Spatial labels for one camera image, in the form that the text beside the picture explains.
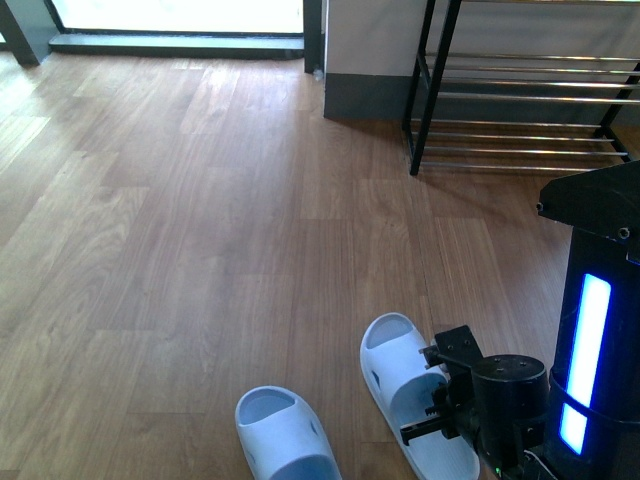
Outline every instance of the black cylindrical sensor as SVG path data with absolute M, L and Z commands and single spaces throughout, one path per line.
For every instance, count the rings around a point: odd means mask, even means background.
M 516 422 L 543 415 L 549 383 L 544 364 L 523 355 L 496 355 L 472 370 L 483 453 L 501 468 L 517 465 Z

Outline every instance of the slipper strap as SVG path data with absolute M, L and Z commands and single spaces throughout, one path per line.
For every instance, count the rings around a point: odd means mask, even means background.
M 427 363 L 420 353 L 426 346 L 420 332 L 413 329 L 368 350 L 367 366 L 371 370 L 368 374 L 375 373 L 372 387 L 379 388 L 379 398 L 387 409 L 404 385 L 428 374 Z M 429 373 L 438 372 L 441 374 L 439 369 Z
M 322 426 L 310 413 L 305 405 L 296 401 L 258 422 L 238 425 L 242 447 L 257 479 L 270 479 L 278 470 L 301 458 L 331 455 Z

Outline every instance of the slide sandal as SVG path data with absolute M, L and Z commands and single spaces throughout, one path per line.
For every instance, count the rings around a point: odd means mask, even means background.
M 387 313 L 369 326 L 360 346 L 360 366 L 378 408 L 422 480 L 477 480 L 480 462 L 462 437 L 447 440 L 440 432 L 402 443 L 400 427 L 425 419 L 431 392 L 446 377 L 438 367 L 425 369 L 419 350 L 427 345 L 411 320 Z
M 255 388 L 238 402 L 236 428 L 256 480 L 341 480 L 320 420 L 300 396 Z

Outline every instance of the blue led light strip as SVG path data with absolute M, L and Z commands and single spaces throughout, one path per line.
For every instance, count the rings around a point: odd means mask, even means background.
M 584 276 L 567 393 L 585 407 L 591 406 L 610 297 L 611 285 L 608 282 L 590 274 Z M 582 453 L 586 429 L 587 417 L 564 404 L 560 438 L 577 455 Z

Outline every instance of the doorway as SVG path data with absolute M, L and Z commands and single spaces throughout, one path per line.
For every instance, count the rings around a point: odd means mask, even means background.
M 67 31 L 302 35 L 303 0 L 51 0 Z

